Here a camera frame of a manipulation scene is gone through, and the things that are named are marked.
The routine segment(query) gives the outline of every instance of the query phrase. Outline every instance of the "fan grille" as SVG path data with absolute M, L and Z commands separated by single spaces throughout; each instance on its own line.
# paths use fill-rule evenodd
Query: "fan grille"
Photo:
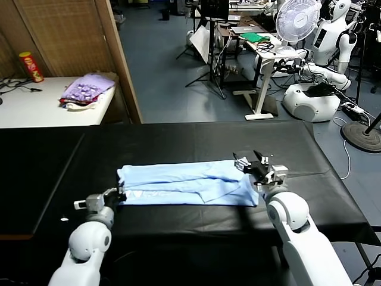
M 276 30 L 284 41 L 300 41 L 312 33 L 319 18 L 316 0 L 288 0 L 278 12 Z

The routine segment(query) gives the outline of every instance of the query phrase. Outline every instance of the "green object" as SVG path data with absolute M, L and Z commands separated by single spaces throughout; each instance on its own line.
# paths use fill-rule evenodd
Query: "green object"
M 262 37 L 256 33 L 244 33 L 241 34 L 241 37 L 252 43 L 267 42 L 270 40 L 270 37 Z

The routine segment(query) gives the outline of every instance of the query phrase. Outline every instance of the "blue floor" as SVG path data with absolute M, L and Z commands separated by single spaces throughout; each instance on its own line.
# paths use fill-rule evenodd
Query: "blue floor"
M 192 20 L 170 16 L 170 21 L 159 21 L 162 4 L 151 5 L 151 9 L 122 8 L 127 20 L 120 31 L 120 38 L 127 58 L 138 103 L 145 123 L 170 122 L 214 122 L 244 121 L 244 115 L 251 114 L 243 97 L 234 97 L 224 89 L 227 100 L 221 100 L 210 83 L 198 82 L 191 87 L 185 85 L 208 71 L 208 66 L 188 55 L 176 57 L 184 50 L 186 32 L 192 29 Z M 254 57 L 243 52 L 238 62 L 227 63 L 252 71 Z M 351 72 L 354 79 L 356 72 Z M 371 94 L 370 82 L 363 82 L 360 106 L 377 116 L 381 112 L 381 89 Z M 356 81 L 347 92 L 355 96 Z M 283 92 L 273 95 L 278 100 Z M 292 119 L 279 103 L 279 117 Z M 341 112 L 338 117 L 349 121 Z M 320 148 L 343 177 L 348 169 L 348 160 L 343 148 L 339 126 L 333 122 L 316 123 L 314 134 Z M 371 225 L 381 225 L 381 155 L 368 154 L 348 145 L 351 156 L 351 174 L 344 184 L 363 211 Z M 353 243 L 334 243 L 351 279 L 364 269 L 364 263 Z M 381 248 L 367 247 L 371 260 Z

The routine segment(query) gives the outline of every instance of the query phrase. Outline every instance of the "white table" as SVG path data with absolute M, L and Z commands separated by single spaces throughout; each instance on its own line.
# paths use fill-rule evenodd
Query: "white table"
M 263 102 L 266 97 L 268 83 L 271 79 L 271 73 L 273 72 L 274 62 L 276 59 L 281 58 L 298 58 L 299 55 L 295 52 L 292 55 L 287 55 L 286 57 L 283 54 L 276 53 L 276 49 L 281 46 L 281 41 L 278 40 L 276 37 L 274 37 L 270 33 L 261 33 L 261 36 L 263 37 L 270 37 L 270 42 L 275 46 L 273 49 L 269 50 L 269 52 L 263 52 L 258 51 L 257 46 L 254 43 L 250 43 L 247 41 L 247 44 L 250 46 L 250 48 L 255 51 L 261 58 L 262 58 L 262 72 L 263 72 L 263 81 L 262 86 L 259 91 L 259 97 L 257 100 L 257 105 L 255 106 L 255 109 L 252 109 L 253 114 L 246 115 L 246 120 L 258 120 L 258 119 L 271 119 L 274 118 L 272 114 L 270 113 L 261 113 Z M 256 91 L 234 91 L 233 95 L 243 95 L 252 108 L 252 99 L 250 94 L 257 93 Z
M 61 95 L 78 77 L 50 77 L 41 83 L 28 83 L 28 88 L 42 89 L 30 92 L 26 88 L 0 95 L 0 128 L 32 128 L 57 126 L 99 125 L 114 96 L 115 87 L 101 95 L 96 109 L 68 111 L 60 107 Z

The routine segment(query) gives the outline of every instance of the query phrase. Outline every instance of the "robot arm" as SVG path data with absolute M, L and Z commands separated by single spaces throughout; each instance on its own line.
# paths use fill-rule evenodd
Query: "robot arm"
M 98 286 L 99 269 L 111 244 L 114 211 L 126 195 L 116 188 L 103 194 L 90 195 L 86 201 L 74 202 L 76 209 L 87 209 L 87 222 L 81 224 L 69 238 L 69 247 L 60 268 L 49 286 Z
M 287 190 L 288 169 L 271 166 L 268 157 L 255 152 L 259 161 L 236 158 L 235 166 L 256 179 L 267 214 L 283 241 L 283 253 L 300 286 L 352 286 L 329 240 L 317 229 L 307 202 Z
M 301 71 L 302 73 L 321 76 L 322 78 L 326 79 L 330 84 L 335 85 L 336 88 L 340 90 L 347 89 L 351 85 L 351 81 L 344 74 L 331 71 L 324 67 L 318 67 L 314 63 L 304 64 L 304 66 L 301 68 Z
M 357 43 L 357 35 L 355 33 L 344 34 L 339 39 L 339 64 L 338 73 L 344 74 L 351 59 L 351 52 Z

